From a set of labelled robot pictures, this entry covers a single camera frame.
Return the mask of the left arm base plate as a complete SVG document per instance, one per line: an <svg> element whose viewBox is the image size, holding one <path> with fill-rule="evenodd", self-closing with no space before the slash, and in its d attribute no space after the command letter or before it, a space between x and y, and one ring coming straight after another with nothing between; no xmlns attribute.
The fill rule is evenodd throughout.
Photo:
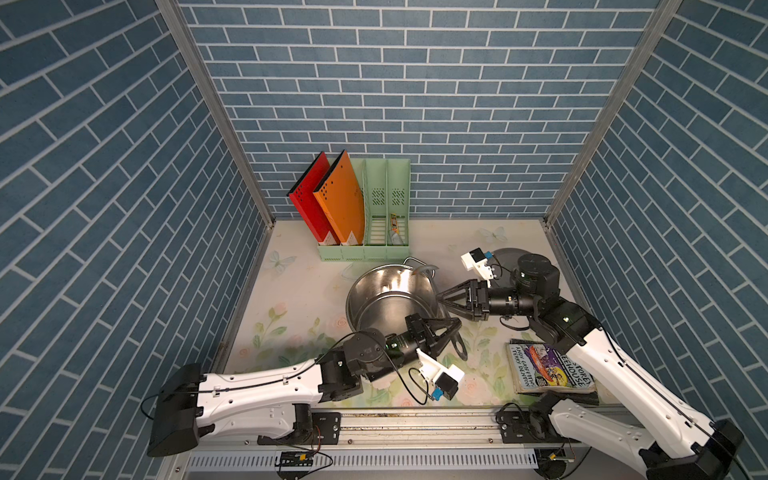
<svg viewBox="0 0 768 480"><path fill-rule="evenodd" d="M320 443L321 445L337 445L341 433L342 415L339 412L309 412L302 414L294 423L295 429L277 439L258 436L260 446L299 445L305 446Z"/></svg>

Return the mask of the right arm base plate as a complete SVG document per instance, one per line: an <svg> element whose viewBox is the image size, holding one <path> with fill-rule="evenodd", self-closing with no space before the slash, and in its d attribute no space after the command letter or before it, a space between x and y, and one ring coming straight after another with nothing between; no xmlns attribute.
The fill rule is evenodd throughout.
<svg viewBox="0 0 768 480"><path fill-rule="evenodd" d="M495 414L495 421L500 429L505 444L568 444L573 439L558 434L551 422L541 414L526 410L504 410Z"/></svg>

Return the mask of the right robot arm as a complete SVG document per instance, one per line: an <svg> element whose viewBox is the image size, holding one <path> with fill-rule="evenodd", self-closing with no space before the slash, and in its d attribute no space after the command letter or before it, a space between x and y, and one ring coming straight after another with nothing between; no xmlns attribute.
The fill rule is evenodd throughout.
<svg viewBox="0 0 768 480"><path fill-rule="evenodd" d="M529 408L538 434L577 440L648 479L722 479L739 463L741 430L728 419L711 420L624 353L591 313L561 295L560 271L547 257L524 253L510 267L492 257L480 249L464 254L464 267L477 278L440 292L439 302L470 320L527 318L539 339L589 372L640 423L547 392Z"/></svg>

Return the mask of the metal ladle spoon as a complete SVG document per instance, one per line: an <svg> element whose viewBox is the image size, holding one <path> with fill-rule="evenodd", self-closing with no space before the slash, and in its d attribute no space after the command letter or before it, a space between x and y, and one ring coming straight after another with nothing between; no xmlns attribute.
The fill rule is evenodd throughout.
<svg viewBox="0 0 768 480"><path fill-rule="evenodd" d="M466 361L468 359L468 351L467 351L467 347L465 345L465 342L464 342L461 334L460 333L454 333L450 337L450 341L451 341L451 344L452 344L452 346L454 348L454 351L456 352L458 357L462 361Z"/></svg>

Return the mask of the steel pot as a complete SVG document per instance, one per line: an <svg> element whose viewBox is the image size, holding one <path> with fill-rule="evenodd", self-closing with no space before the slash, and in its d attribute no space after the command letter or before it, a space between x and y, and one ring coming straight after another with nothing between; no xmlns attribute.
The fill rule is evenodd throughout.
<svg viewBox="0 0 768 480"><path fill-rule="evenodd" d="M405 319L409 315L446 318L437 301L437 271L435 265L415 257L367 271L352 284L347 295L345 310L350 329L399 334L406 330Z"/></svg>

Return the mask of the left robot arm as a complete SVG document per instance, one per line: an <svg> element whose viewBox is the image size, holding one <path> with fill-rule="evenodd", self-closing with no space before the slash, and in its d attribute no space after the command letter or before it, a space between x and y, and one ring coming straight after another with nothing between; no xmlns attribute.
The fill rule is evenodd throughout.
<svg viewBox="0 0 768 480"><path fill-rule="evenodd" d="M275 443L305 441L315 433L312 410L362 394L367 383L403 368L418 372L419 404L453 398L464 373L438 356L448 345L464 353L458 318L412 314L401 334L365 329L342 337L313 360L248 374L205 373L180 367L155 394L147 454L167 457L196 448L211 435L257 435Z"/></svg>

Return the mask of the steel pot lid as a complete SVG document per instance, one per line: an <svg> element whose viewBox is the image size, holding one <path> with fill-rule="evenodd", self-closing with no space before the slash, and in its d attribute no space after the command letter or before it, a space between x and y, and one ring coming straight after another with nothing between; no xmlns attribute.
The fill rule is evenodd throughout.
<svg viewBox="0 0 768 480"><path fill-rule="evenodd" d="M501 248L491 252L489 265L495 279L511 281L512 278L528 278L530 274L519 264L521 258L530 255L531 252L520 248Z"/></svg>

